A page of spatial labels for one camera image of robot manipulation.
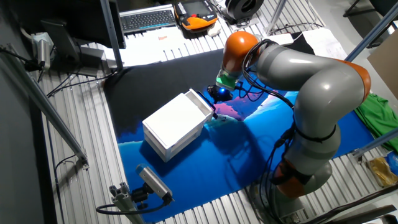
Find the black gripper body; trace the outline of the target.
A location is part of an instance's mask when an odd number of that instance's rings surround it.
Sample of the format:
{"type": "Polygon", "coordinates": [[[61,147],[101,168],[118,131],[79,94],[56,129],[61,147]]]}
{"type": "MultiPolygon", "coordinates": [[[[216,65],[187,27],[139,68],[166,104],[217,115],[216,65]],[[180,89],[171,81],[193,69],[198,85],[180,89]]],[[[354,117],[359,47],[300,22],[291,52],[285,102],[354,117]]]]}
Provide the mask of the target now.
{"type": "Polygon", "coordinates": [[[218,95],[218,102],[225,102],[233,99],[233,94],[226,88],[220,86],[214,86],[214,94],[218,95]]]}

